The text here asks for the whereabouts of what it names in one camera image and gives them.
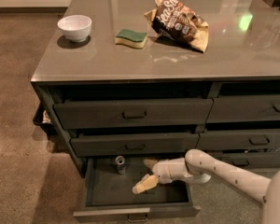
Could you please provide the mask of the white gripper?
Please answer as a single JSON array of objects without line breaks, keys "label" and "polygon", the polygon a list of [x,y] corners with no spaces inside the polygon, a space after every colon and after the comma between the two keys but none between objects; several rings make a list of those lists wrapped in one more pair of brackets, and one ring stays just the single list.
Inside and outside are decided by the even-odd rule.
[{"label": "white gripper", "polygon": [[140,194],[155,188],[158,183],[169,184],[173,181],[188,181],[190,173],[184,158],[162,160],[143,159],[144,165],[152,170],[154,175],[146,174],[134,187],[133,194]]}]

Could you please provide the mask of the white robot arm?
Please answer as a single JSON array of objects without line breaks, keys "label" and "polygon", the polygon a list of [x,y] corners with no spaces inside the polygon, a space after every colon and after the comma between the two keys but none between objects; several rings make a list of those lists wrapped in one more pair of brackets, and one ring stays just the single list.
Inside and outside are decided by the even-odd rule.
[{"label": "white robot arm", "polygon": [[280,224],[280,171],[272,178],[267,178],[219,161],[199,149],[189,150],[184,158],[144,159],[144,165],[152,174],[146,174],[133,187],[134,194],[176,180],[202,184],[216,176],[226,185],[261,205],[261,224]]}]

